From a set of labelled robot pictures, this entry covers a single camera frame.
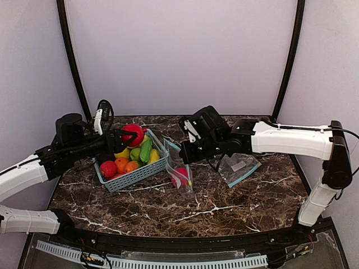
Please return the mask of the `blue plastic basket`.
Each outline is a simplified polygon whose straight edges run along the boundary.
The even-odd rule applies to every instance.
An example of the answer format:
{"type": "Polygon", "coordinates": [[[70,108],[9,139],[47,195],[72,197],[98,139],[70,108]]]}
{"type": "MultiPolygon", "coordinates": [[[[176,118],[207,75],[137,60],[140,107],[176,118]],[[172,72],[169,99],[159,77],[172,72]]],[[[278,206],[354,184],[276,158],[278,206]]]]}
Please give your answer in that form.
{"type": "Polygon", "coordinates": [[[93,158],[93,161],[95,161],[94,167],[98,179],[100,183],[103,186],[105,186],[110,193],[119,191],[120,189],[135,184],[165,169],[165,165],[166,165],[165,157],[168,153],[166,152],[163,144],[160,142],[160,140],[157,138],[157,136],[154,134],[154,132],[151,129],[147,130],[146,135],[152,139],[153,148],[158,150],[160,155],[160,159],[152,164],[144,165],[136,169],[135,171],[132,171],[124,175],[116,176],[114,179],[107,180],[102,176],[100,172],[99,157],[96,156],[93,158]]]}

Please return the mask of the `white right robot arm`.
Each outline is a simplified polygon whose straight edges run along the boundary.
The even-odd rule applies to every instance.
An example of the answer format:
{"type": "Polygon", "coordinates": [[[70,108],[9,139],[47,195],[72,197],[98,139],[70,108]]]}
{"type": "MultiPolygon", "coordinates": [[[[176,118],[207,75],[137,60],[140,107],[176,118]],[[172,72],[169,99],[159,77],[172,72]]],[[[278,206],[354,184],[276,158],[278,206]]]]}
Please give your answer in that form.
{"type": "Polygon", "coordinates": [[[358,172],[351,166],[345,135],[339,121],[328,126],[288,126],[267,120],[238,120],[230,126],[211,105],[182,117],[179,126],[189,139],[179,152],[185,164],[216,155],[280,153],[323,161],[323,176],[301,206],[297,222],[312,227],[330,202],[341,194],[358,172]]]}

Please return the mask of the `green apple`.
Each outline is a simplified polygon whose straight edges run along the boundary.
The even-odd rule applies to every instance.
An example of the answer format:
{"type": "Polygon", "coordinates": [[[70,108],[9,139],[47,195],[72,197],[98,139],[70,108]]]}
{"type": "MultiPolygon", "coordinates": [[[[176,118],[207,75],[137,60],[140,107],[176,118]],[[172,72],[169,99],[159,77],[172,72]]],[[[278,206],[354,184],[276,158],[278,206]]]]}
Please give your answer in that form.
{"type": "Polygon", "coordinates": [[[130,151],[130,159],[132,161],[140,161],[140,153],[141,153],[141,148],[139,147],[135,147],[134,149],[132,149],[130,151]]]}

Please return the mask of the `yellow banana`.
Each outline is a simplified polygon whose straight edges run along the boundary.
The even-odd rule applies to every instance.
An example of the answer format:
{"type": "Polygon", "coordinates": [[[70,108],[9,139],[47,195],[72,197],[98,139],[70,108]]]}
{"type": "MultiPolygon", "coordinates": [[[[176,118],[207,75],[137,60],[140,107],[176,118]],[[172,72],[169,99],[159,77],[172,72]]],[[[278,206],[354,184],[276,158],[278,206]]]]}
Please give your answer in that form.
{"type": "Polygon", "coordinates": [[[129,158],[130,158],[130,149],[125,148],[122,152],[120,152],[120,153],[115,153],[115,154],[114,154],[114,157],[115,157],[116,159],[119,159],[119,158],[129,159],[129,158]]]}

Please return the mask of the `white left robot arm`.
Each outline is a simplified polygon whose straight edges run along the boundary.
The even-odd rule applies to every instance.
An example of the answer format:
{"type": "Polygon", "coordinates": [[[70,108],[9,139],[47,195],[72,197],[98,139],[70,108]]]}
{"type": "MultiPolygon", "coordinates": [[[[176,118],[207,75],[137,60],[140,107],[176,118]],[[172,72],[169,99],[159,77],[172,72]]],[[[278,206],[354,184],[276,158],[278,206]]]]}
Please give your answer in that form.
{"type": "MultiPolygon", "coordinates": [[[[136,132],[107,128],[101,130],[103,117],[95,117],[95,126],[77,113],[56,120],[53,142],[20,163],[1,171],[1,201],[33,185],[58,178],[73,168],[75,162],[102,152],[119,153],[137,138],[136,132]]],[[[19,210],[1,206],[1,233],[70,233],[71,218],[60,209],[19,210]]]]}

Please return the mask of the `left black frame post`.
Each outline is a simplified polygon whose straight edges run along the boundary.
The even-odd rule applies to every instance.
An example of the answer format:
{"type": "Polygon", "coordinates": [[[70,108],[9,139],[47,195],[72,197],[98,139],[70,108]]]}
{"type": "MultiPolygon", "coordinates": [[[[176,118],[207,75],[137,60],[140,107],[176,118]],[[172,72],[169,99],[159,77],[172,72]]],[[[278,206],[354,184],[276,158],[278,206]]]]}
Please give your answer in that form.
{"type": "Polygon", "coordinates": [[[70,35],[70,27],[68,24],[67,19],[67,12],[66,12],[66,6],[64,0],[56,0],[57,4],[57,12],[58,12],[58,18],[59,18],[59,24],[61,28],[62,33],[62,39],[65,46],[65,51],[67,55],[68,64],[70,67],[72,79],[75,85],[76,93],[78,96],[78,99],[80,101],[82,112],[84,113],[84,116],[86,120],[91,119],[91,112],[88,105],[88,101],[85,96],[85,91],[81,82],[79,69],[77,66],[76,58],[75,58],[75,52],[72,45],[71,35],[70,35]]]}

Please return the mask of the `yellow lemon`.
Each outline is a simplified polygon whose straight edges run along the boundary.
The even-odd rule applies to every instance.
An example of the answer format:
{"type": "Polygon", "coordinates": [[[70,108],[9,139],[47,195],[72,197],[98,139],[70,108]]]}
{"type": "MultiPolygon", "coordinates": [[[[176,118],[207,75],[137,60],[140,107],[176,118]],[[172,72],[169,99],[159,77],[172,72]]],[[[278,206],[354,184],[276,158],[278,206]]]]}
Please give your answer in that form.
{"type": "Polygon", "coordinates": [[[148,164],[152,164],[157,162],[160,159],[160,153],[158,150],[156,149],[152,149],[150,152],[150,157],[149,157],[149,161],[148,164]]]}

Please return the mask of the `red apple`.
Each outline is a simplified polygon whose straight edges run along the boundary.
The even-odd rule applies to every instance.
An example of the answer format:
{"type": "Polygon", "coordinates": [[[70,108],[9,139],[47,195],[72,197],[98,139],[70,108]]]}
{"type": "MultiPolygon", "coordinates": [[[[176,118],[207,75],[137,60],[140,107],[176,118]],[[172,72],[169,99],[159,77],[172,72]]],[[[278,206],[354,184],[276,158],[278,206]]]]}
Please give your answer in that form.
{"type": "Polygon", "coordinates": [[[172,184],[176,188],[191,186],[192,171],[191,170],[189,171],[190,173],[188,173],[187,169],[184,167],[175,169],[175,171],[171,174],[172,184]]]}
{"type": "Polygon", "coordinates": [[[106,161],[101,164],[100,172],[104,178],[111,178],[117,173],[117,166],[114,161],[106,161]]]}
{"type": "Polygon", "coordinates": [[[143,142],[146,131],[138,124],[128,124],[122,128],[122,141],[129,148],[137,147],[143,142]]]}

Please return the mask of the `clear zip top bag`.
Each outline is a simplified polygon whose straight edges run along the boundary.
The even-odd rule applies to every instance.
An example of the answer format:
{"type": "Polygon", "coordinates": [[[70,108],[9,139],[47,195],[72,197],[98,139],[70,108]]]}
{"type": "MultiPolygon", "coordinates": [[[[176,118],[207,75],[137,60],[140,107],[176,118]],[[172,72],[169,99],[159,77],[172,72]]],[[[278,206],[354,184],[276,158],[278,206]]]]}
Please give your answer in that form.
{"type": "Polygon", "coordinates": [[[171,176],[171,182],[178,193],[187,200],[195,198],[192,185],[192,170],[180,158],[180,147],[164,139],[165,169],[171,176]]]}

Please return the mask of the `black frame post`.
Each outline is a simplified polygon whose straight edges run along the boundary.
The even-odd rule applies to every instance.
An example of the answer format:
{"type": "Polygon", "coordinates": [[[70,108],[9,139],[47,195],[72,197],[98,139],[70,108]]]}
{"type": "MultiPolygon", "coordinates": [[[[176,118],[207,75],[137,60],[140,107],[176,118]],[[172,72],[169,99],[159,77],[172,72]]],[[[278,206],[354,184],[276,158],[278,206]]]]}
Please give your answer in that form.
{"type": "Polygon", "coordinates": [[[70,35],[70,27],[68,24],[67,19],[67,12],[66,12],[66,6],[64,0],[56,0],[57,4],[57,12],[58,12],[58,18],[59,18],[59,24],[61,28],[62,33],[62,39],[65,46],[65,51],[67,55],[68,64],[70,67],[72,79],[75,85],[76,93],[78,96],[78,99],[80,101],[82,112],[84,113],[84,116],[86,120],[91,119],[91,112],[88,105],[88,101],[85,96],[85,91],[81,82],[79,69],[77,66],[76,58],[75,58],[75,52],[72,45],[71,35],[70,35]]]}
{"type": "Polygon", "coordinates": [[[276,99],[276,102],[274,105],[274,109],[271,114],[271,119],[273,120],[273,122],[276,122],[279,117],[280,110],[282,108],[284,98],[285,98],[285,95],[287,92],[289,80],[291,78],[292,68],[294,65],[294,60],[296,57],[297,47],[298,47],[299,39],[300,39],[302,21],[303,21],[303,16],[304,16],[304,11],[305,11],[305,2],[306,2],[305,0],[297,1],[296,14],[295,14],[295,18],[294,18],[293,31],[292,31],[292,37],[291,37],[289,50],[288,50],[287,61],[286,61],[286,65],[284,68],[283,77],[282,77],[282,81],[281,81],[281,84],[279,87],[279,91],[278,91],[277,99],[276,99]]]}

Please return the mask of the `black front rail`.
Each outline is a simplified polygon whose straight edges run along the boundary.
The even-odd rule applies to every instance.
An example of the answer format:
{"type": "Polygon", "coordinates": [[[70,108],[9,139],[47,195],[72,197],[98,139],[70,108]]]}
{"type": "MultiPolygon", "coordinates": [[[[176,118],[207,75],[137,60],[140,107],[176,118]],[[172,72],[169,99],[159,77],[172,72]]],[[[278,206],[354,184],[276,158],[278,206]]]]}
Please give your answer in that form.
{"type": "Polygon", "coordinates": [[[248,253],[273,253],[285,247],[307,242],[303,234],[296,235],[291,228],[205,238],[152,238],[106,234],[74,228],[69,234],[51,235],[51,242],[70,246],[93,248],[105,253],[122,251],[153,253],[204,253],[244,249],[248,253]]]}

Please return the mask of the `orange fruit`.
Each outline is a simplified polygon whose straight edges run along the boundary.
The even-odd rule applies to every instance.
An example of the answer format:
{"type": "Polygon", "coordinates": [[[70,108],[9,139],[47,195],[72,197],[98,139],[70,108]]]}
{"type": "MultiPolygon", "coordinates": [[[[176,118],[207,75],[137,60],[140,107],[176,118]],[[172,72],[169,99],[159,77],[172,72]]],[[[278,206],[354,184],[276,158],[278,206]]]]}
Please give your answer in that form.
{"type": "Polygon", "coordinates": [[[125,172],[125,168],[129,162],[130,161],[125,157],[120,157],[120,158],[115,159],[114,163],[117,167],[117,173],[123,174],[125,172]]]}

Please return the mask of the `right black frame post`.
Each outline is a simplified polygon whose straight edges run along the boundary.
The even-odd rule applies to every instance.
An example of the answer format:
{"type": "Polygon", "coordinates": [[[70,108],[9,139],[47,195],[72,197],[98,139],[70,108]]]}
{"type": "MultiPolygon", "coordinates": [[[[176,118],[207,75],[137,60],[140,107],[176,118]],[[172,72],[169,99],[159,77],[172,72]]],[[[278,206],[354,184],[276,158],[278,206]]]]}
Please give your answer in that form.
{"type": "Polygon", "coordinates": [[[284,98],[285,98],[285,95],[287,92],[289,80],[291,78],[292,68],[294,65],[294,60],[296,57],[297,47],[298,47],[299,39],[300,39],[302,21],[303,21],[303,16],[304,16],[304,11],[305,11],[305,2],[306,2],[305,0],[297,1],[296,14],[295,14],[295,18],[294,18],[293,31],[292,31],[292,37],[291,37],[289,50],[288,50],[287,61],[286,61],[286,65],[284,68],[283,77],[282,77],[282,81],[281,81],[281,84],[279,87],[279,91],[278,91],[277,99],[276,99],[276,102],[274,105],[274,109],[271,114],[271,119],[273,120],[273,122],[276,122],[279,117],[280,110],[282,108],[284,98]]]}

